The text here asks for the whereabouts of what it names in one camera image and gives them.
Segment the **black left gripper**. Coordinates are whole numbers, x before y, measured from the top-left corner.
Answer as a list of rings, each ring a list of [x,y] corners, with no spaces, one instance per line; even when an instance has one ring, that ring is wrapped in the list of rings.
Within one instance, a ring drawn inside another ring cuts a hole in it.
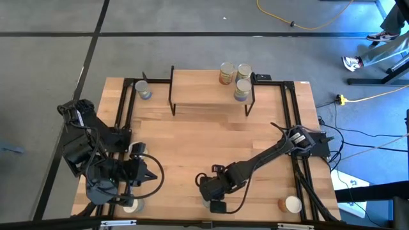
[[[155,181],[157,175],[147,169],[147,165],[141,158],[133,158],[123,163],[127,181],[132,187],[139,187],[142,183]]]

